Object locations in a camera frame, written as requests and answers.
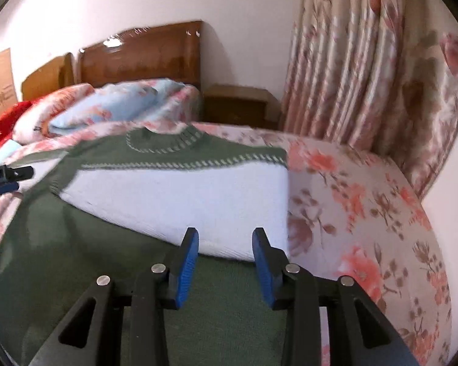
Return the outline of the green and white knit sweater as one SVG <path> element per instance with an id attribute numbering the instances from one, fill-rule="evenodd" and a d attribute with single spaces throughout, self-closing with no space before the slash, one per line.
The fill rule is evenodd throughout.
<path id="1" fill-rule="evenodd" d="M 285 331 L 259 292 L 251 237 L 287 248 L 287 155 L 187 127 L 83 141 L 25 192 L 0 242 L 0 342 L 27 364 L 99 276 L 131 282 L 199 233 L 174 365 L 277 365 Z"/>

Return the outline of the red blanket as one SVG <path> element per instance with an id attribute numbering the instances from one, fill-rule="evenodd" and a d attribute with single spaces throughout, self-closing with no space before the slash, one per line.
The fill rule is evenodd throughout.
<path id="1" fill-rule="evenodd" d="M 32 106 L 32 101 L 18 102 L 0 115 L 0 148 L 11 139 L 15 123 Z"/>

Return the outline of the orange floral pillow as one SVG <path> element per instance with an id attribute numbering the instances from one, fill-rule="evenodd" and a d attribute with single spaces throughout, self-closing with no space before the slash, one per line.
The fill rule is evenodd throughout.
<path id="1" fill-rule="evenodd" d="M 91 84 L 77 84 L 40 98 L 15 122 L 12 140 L 28 145 L 48 138 L 49 122 L 94 92 Z"/>

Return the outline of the floral pink bed quilt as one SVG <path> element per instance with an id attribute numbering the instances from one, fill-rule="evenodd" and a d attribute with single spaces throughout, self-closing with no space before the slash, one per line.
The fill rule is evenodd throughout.
<path id="1" fill-rule="evenodd" d="M 168 123 L 96 124 L 24 147 L 12 162 L 35 177 L 0 197 L 0 242 L 23 200 L 83 141 L 146 128 L 175 135 L 195 127 L 226 141 L 283 149 L 287 155 L 287 248 L 291 263 L 327 279 L 354 278 L 421 365 L 445 365 L 451 343 L 449 282 L 436 236 L 414 190 L 391 161 L 311 138 L 240 127 Z"/>

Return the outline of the light wooden headboard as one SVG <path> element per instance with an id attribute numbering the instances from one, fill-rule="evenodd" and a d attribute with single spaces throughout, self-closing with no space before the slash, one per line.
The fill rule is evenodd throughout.
<path id="1" fill-rule="evenodd" d="M 66 53 L 51 59 L 22 82 L 22 100 L 41 98 L 74 84 L 73 55 Z"/>

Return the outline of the folded light blue quilt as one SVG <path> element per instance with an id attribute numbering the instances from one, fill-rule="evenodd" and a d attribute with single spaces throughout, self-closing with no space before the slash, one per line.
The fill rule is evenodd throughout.
<path id="1" fill-rule="evenodd" d="M 169 78 L 107 84 L 55 116 L 49 133 L 66 135 L 113 121 L 190 121 L 198 114 L 199 90 Z"/>

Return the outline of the dark wooden headboard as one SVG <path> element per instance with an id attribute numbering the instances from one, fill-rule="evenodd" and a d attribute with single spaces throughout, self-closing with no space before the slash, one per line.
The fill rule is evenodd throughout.
<path id="1" fill-rule="evenodd" d="M 201 87 L 203 22 L 136 27 L 78 51 L 77 81 L 106 84 L 168 78 Z"/>

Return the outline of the dark wooden nightstand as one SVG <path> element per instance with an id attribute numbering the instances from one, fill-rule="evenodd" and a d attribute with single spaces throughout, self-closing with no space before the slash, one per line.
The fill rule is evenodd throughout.
<path id="1" fill-rule="evenodd" d="M 266 89 L 213 84 L 203 93 L 200 121 L 276 130 L 277 118 L 267 112 L 277 99 Z"/>

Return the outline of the floral pink curtain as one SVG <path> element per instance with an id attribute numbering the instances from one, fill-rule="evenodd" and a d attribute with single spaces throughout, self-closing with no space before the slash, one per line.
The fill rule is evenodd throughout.
<path id="1" fill-rule="evenodd" d="M 281 128 L 392 159 L 418 197 L 458 135 L 458 22 L 443 0 L 294 0 Z"/>

